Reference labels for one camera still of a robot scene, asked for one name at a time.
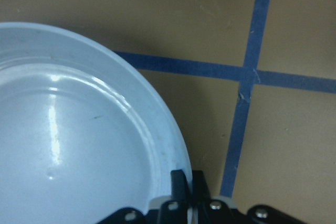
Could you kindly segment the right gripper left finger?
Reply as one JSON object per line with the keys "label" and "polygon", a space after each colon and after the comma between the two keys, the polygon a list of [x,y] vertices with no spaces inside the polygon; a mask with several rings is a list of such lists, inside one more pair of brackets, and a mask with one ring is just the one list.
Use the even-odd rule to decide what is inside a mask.
{"label": "right gripper left finger", "polygon": [[182,170],[171,171],[171,196],[159,209],[158,223],[188,223],[190,192]]}

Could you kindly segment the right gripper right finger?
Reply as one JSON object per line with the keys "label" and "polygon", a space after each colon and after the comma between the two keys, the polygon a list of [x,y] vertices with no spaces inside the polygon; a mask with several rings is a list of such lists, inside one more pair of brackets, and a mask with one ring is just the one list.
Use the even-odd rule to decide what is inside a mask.
{"label": "right gripper right finger", "polygon": [[232,210],[236,204],[229,197],[212,197],[201,170],[193,170],[193,223],[236,223]]}

